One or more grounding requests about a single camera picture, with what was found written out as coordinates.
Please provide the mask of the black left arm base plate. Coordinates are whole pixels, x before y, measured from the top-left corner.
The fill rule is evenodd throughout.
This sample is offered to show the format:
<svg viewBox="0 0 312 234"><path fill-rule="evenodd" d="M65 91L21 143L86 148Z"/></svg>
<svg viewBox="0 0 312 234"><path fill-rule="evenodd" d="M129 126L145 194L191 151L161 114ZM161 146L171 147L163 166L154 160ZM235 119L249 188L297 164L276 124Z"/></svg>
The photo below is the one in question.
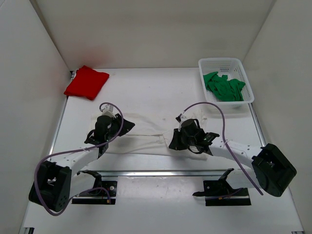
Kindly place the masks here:
<svg viewBox="0 0 312 234"><path fill-rule="evenodd" d="M117 197L117 177L102 177L96 180L94 188L102 187L105 190L84 192L72 198L72 204L81 205L115 205Z"/></svg>

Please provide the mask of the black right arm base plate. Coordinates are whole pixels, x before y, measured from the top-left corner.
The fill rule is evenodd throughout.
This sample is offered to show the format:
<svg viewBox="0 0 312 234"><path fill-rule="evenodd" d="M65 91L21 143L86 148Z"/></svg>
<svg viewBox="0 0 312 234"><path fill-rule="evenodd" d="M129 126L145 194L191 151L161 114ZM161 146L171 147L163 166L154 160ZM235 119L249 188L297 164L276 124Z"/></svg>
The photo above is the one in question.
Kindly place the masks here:
<svg viewBox="0 0 312 234"><path fill-rule="evenodd" d="M223 180L203 181L205 206L251 206L247 188L233 189Z"/></svg>

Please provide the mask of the red t shirt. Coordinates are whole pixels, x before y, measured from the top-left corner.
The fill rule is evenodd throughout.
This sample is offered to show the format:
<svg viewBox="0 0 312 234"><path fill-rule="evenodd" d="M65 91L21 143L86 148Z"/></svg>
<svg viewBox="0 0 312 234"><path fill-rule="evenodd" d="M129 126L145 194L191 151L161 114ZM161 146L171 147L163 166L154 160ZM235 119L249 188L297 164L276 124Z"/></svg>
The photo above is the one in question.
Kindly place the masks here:
<svg viewBox="0 0 312 234"><path fill-rule="evenodd" d="M94 100L110 75L98 72L88 66L82 66L64 91L66 96L82 97Z"/></svg>

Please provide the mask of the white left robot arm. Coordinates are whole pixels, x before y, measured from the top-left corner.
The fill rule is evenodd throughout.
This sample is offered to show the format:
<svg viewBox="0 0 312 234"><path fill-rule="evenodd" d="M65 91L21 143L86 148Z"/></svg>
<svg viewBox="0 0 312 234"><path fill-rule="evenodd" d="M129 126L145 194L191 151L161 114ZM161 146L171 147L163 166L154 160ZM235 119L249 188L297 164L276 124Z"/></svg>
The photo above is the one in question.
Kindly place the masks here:
<svg viewBox="0 0 312 234"><path fill-rule="evenodd" d="M35 170L29 201L45 207L53 216L61 214L70 199L88 191L97 195L102 190L100 174L83 167L99 159L108 149L108 143L135 127L133 122L114 116L97 117L95 127L85 140L88 147L77 152L59 153L56 160L45 160Z"/></svg>

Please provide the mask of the white t shirt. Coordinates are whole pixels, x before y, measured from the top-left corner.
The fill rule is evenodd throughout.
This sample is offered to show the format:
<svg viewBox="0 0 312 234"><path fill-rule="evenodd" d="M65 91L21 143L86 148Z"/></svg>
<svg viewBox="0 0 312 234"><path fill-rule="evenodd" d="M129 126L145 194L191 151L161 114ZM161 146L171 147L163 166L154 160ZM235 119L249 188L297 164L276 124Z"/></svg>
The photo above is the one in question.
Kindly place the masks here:
<svg viewBox="0 0 312 234"><path fill-rule="evenodd" d="M206 160L208 157L207 154L197 155L189 150L169 149L173 130L178 127L178 122L173 114L125 112L123 116L125 120L133 122L135 126L126 135L117 137L108 144L108 153L180 156L195 160Z"/></svg>

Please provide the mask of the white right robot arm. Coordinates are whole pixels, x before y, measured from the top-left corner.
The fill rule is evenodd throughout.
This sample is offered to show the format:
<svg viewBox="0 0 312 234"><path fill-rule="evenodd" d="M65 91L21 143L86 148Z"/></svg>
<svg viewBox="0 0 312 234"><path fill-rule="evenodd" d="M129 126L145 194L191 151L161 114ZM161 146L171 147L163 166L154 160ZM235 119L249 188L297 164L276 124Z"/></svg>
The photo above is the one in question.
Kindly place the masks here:
<svg viewBox="0 0 312 234"><path fill-rule="evenodd" d="M176 118L179 127L174 129L169 149L188 150L193 154L207 154L235 161L248 174L249 182L268 194L280 197L297 174L297 170L274 144L264 147L245 145L212 132L205 132L196 118Z"/></svg>

